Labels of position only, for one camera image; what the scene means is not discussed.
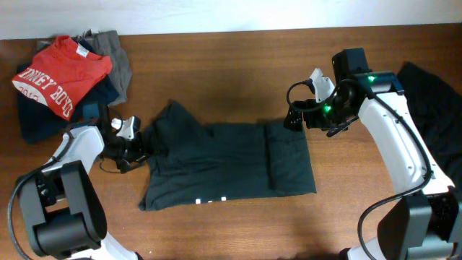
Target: wooden table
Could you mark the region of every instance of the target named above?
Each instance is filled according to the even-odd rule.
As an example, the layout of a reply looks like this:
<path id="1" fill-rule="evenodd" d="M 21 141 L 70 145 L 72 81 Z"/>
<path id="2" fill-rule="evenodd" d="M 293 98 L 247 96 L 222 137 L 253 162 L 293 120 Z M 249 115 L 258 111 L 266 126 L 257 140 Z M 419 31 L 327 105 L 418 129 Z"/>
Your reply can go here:
<path id="1" fill-rule="evenodd" d="M 363 47 L 370 68 L 398 72 L 413 61 L 462 92 L 462 26 L 358 27 L 268 32 L 226 32 L 121 37 L 133 78 L 128 102 L 116 108 L 137 115 L 142 126 L 177 100 L 200 122 L 257 122 L 284 118 L 285 94 L 314 68 L 334 79 L 331 57 L 344 48 Z M 20 134 L 16 90 L 10 79 L 30 61 L 34 40 L 0 42 L 0 255 L 18 259 L 6 230 L 6 205 L 19 175 L 43 164 L 61 137 L 26 144 Z M 312 95 L 301 87 L 293 99 Z M 358 245 L 362 211 L 393 193 L 381 156 L 366 128 L 357 122 L 328 139 L 306 131 L 318 194 L 280 199 L 248 199 L 141 212 L 149 170 L 125 175 L 94 167 L 90 179 L 105 209 L 110 233 L 144 259 L 277 259 L 337 254 Z M 106 162 L 107 168 L 114 168 Z M 375 235 L 382 207 L 365 222 Z M 19 207 L 14 226 L 28 246 Z"/>

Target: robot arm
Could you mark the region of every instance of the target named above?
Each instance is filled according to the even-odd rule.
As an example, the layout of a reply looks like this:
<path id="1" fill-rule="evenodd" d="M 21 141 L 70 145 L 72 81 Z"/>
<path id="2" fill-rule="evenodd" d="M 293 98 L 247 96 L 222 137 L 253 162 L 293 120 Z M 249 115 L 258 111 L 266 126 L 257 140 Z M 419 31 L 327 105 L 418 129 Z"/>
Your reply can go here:
<path id="1" fill-rule="evenodd" d="M 38 256 L 57 259 L 142 259 L 107 232 L 103 207 L 88 178 L 98 156 L 115 160 L 121 172 L 126 172 L 149 155 L 142 147 L 139 119 L 124 121 L 128 126 L 122 125 L 118 129 L 123 131 L 115 133 L 104 105 L 85 106 L 84 118 L 84 123 L 66 130 L 61 145 L 45 164 L 51 165 L 25 181 L 19 191 L 29 243 Z M 47 209 L 63 199 L 68 207 Z"/>
<path id="2" fill-rule="evenodd" d="M 388 169 L 398 194 L 394 199 L 401 199 L 380 222 L 377 238 L 344 250 L 345 258 L 428 259 L 462 255 L 462 193 L 456 191 L 425 146 L 396 76 L 387 71 L 372 72 L 361 48 L 336 54 L 332 64 L 337 87 L 320 69 L 315 69 L 309 80 L 301 82 L 310 87 L 314 100 L 291 103 L 289 92 L 294 85 L 289 89 L 290 108 L 284 126 L 301 131 L 305 121 L 309 129 L 328 131 L 327 136 L 332 137 L 360 119 Z M 360 241 L 362 221 L 373 208 L 359 221 Z"/>

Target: black fabric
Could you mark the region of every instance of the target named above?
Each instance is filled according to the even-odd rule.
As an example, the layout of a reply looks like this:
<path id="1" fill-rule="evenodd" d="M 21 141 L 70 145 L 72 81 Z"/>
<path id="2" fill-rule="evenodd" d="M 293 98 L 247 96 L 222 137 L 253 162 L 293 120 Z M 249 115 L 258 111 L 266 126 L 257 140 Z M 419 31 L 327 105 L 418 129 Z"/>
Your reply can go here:
<path id="1" fill-rule="evenodd" d="M 230 199 L 315 193 L 304 132 L 282 121 L 201 126 L 172 103 L 144 132 L 167 155 L 148 159 L 149 188 L 140 210 Z"/>
<path id="2" fill-rule="evenodd" d="M 78 43 L 88 51 L 94 53 L 92 46 L 84 40 L 78 40 Z M 18 66 L 17 73 L 23 72 L 30 64 Z M 40 104 L 35 100 L 25 97 L 20 92 L 17 93 L 17 110 L 19 124 L 21 126 L 22 138 L 29 143 L 34 144 L 41 140 L 47 139 L 60 132 L 69 123 L 78 121 L 83 115 L 83 106 L 87 103 L 99 102 L 109 104 L 118 97 L 109 77 L 104 77 L 98 82 L 76 105 L 75 111 L 69 121 L 57 116 L 46 105 Z"/>
<path id="3" fill-rule="evenodd" d="M 462 186 L 462 97 L 439 77 L 407 63 L 398 73 L 409 112 L 430 153 Z"/>

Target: black cable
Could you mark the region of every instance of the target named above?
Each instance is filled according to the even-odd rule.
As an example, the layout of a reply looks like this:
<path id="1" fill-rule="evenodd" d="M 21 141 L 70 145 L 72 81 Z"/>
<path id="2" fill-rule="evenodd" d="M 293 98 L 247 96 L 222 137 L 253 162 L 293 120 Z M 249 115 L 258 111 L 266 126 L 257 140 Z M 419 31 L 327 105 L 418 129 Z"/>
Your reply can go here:
<path id="1" fill-rule="evenodd" d="M 19 245 L 16 235 L 14 234 L 14 228 L 13 228 L 13 221 L 12 221 L 12 213 L 13 213 L 13 203 L 14 203 L 14 198 L 16 197 L 17 193 L 19 190 L 24 186 L 24 184 L 30 180 L 32 177 L 35 177 L 37 174 L 41 173 L 43 169 L 46 169 L 55 163 L 57 163 L 69 150 L 72 142 L 74 141 L 74 136 L 72 133 L 68 130 L 67 134 L 69 136 L 69 140 L 66 144 L 66 146 L 63 148 L 63 150 L 59 153 L 58 156 L 52 157 L 50 162 L 47 162 L 46 164 L 40 166 L 39 168 L 29 172 L 28 174 L 22 176 L 17 183 L 16 187 L 14 187 L 14 190 L 12 192 L 12 195 L 9 197 L 9 202 L 8 202 L 8 210 L 7 210 L 7 218 L 6 221 L 8 222 L 8 232 L 9 236 L 13 241 L 14 247 L 16 248 L 17 252 L 20 254 L 20 256 L 23 259 L 27 260 L 32 260 L 25 252 L 22 250 L 21 246 Z"/>
<path id="2" fill-rule="evenodd" d="M 376 99 L 377 102 L 379 102 L 388 112 L 390 112 L 396 118 L 396 120 L 398 120 L 398 122 L 400 124 L 402 124 L 403 127 L 406 129 L 406 131 L 409 133 L 409 136 L 411 136 L 412 140 L 414 141 L 415 145 L 419 149 L 419 152 L 422 155 L 422 158 L 423 158 L 423 160 L 425 162 L 426 173 L 424 174 L 424 181 L 420 185 L 418 185 L 415 188 L 411 188 L 408 191 L 402 192 L 400 194 L 396 194 L 394 196 L 390 196 L 390 197 L 388 197 L 386 199 L 382 199 L 382 200 L 374 203 L 373 205 L 368 207 L 361 214 L 361 217 L 359 217 L 358 227 L 357 227 L 359 242 L 361 243 L 362 250 L 364 250 L 364 252 L 367 254 L 367 256 L 369 256 L 370 259 L 375 260 L 374 256 L 367 249 L 366 244 L 364 242 L 364 238 L 362 237 L 362 223 L 364 222 L 366 216 L 368 216 L 369 213 L 371 213 L 371 211 L 373 211 L 374 209 L 377 209 L 378 207 L 380 207 L 380 206 L 382 206 L 384 204 L 387 204 L 388 202 L 392 202 L 392 201 L 395 201 L 397 199 L 401 199 L 404 196 L 408 196 L 408 195 L 411 195 L 411 194 L 414 194 L 416 192 L 421 191 L 430 182 L 433 171 L 431 170 L 430 160 L 429 160 L 429 158 L 427 156 L 427 153 L 425 152 L 424 147 L 422 146 L 422 144 L 419 141 L 419 139 L 417 138 L 416 134 L 412 131 L 411 127 L 407 124 L 407 122 L 405 122 L 405 120 L 403 119 L 402 116 L 400 116 L 394 109 L 392 109 L 392 107 L 390 107 L 381 98 L 379 98 L 371 89 L 367 89 L 366 87 L 362 86 L 362 84 L 360 84 L 359 82 L 357 82 L 357 81 L 355 81 L 353 79 L 344 79 L 344 80 L 340 81 L 339 85 L 342 84 L 342 82 L 343 82 L 343 84 L 352 83 L 352 84 L 355 84 L 355 85 L 361 87 L 362 89 L 364 89 L 366 91 L 369 98 Z"/>
<path id="3" fill-rule="evenodd" d="M 320 110 L 326 103 L 330 103 L 332 101 L 332 99 L 334 98 L 335 96 L 335 93 L 337 92 L 337 90 L 340 88 L 341 86 L 341 82 L 334 88 L 334 90 L 332 91 L 331 95 L 328 96 L 328 98 L 326 98 L 325 100 L 323 100 L 322 102 L 320 102 L 318 104 L 318 106 L 315 106 L 314 108 L 298 108 L 294 105 L 294 103 L 292 103 L 292 101 L 290 101 L 290 92 L 292 91 L 292 89 L 298 85 L 306 85 L 306 86 L 309 86 L 313 83 L 313 81 L 311 79 L 307 79 L 305 81 L 302 81 L 302 82 L 297 82 L 295 84 L 293 84 L 292 86 L 289 87 L 289 89 L 287 90 L 287 95 L 286 95 L 286 100 L 287 100 L 287 104 L 289 104 L 290 108 L 295 110 L 295 111 L 298 111 L 298 112 L 303 112 L 303 113 L 308 113 L 308 112 L 314 112 L 314 111 L 317 111 L 317 110 Z"/>
<path id="4" fill-rule="evenodd" d="M 118 132 L 120 132 L 122 130 L 122 127 L 123 127 L 123 117 L 116 109 L 110 108 L 110 107 L 108 107 L 108 108 L 109 108 L 110 111 L 114 112 L 114 114 L 116 114 L 118 116 L 118 119 L 121 121 L 121 127 L 119 127 L 117 129 L 117 132 L 116 132 L 116 133 L 118 133 Z"/>
<path id="5" fill-rule="evenodd" d="M 101 162 L 100 162 L 100 169 L 106 173 L 121 173 L 120 171 L 116 172 L 116 171 L 111 171 L 111 170 L 106 170 L 103 168 L 103 162 L 104 162 L 104 157 L 101 158 Z"/>

